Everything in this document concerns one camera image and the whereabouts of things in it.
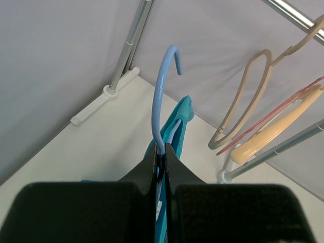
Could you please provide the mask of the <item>blue wire hanger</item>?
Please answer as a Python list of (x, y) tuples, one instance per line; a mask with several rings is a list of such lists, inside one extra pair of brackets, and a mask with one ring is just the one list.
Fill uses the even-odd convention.
[(163, 60), (160, 64), (160, 68), (158, 71), (154, 94), (153, 94), (152, 112), (151, 112), (151, 131), (157, 145), (157, 154), (160, 156), (165, 154), (165, 143), (160, 134), (160, 114), (161, 114), (161, 106), (163, 101), (165, 84), (166, 84), (172, 59), (174, 59), (175, 61), (177, 74), (182, 75), (183, 74), (182, 59), (181, 59), (180, 48), (177, 45), (169, 46), (164, 54)]

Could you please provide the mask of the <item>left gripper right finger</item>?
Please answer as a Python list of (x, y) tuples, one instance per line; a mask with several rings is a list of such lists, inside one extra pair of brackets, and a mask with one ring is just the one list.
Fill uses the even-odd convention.
[(277, 184), (207, 184), (165, 146), (169, 242), (315, 242), (295, 194)]

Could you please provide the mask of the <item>pink wire hanger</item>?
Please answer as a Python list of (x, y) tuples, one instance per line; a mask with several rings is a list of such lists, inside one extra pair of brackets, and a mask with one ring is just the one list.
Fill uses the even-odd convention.
[(318, 82), (323, 80), (323, 76), (319, 77), (309, 85), (303, 87), (302, 89), (298, 90), (296, 93), (294, 93), (292, 96), (290, 96), (288, 99), (286, 99), (283, 103), (281, 103), (279, 106), (277, 106), (275, 109), (273, 109), (270, 113), (268, 113), (265, 117), (260, 119), (258, 122), (256, 122), (254, 125), (252, 125), (249, 129), (247, 129), (245, 132), (240, 134), (237, 138), (235, 138), (232, 142), (230, 142), (228, 145), (226, 145), (223, 149), (221, 149), (219, 152), (216, 153), (216, 155), (221, 155), (225, 151), (227, 151), (229, 148), (231, 148), (234, 144), (236, 144), (238, 141), (240, 141), (243, 137), (245, 137), (248, 133), (255, 130), (258, 126), (263, 124), (262, 128), (265, 128), (266, 125), (268, 125), (271, 121), (273, 121), (277, 116), (279, 116), (282, 111), (289, 106), (291, 103), (294, 103), (295, 100), (297, 100), (297, 97), (316, 85)]

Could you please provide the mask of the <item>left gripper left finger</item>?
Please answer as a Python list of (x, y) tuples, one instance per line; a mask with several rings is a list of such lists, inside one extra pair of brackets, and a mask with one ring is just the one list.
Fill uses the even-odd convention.
[(116, 182), (37, 182), (15, 197), (1, 242), (154, 242), (157, 154)]

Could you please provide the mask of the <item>teal t shirt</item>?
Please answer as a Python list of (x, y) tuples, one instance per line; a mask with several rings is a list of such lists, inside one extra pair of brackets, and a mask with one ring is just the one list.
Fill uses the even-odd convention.
[(115, 182), (97, 181), (103, 208), (95, 209), (96, 242), (180, 242), (181, 191), (196, 176), (180, 161), (191, 98), (180, 100), (164, 126), (153, 131), (143, 160)]

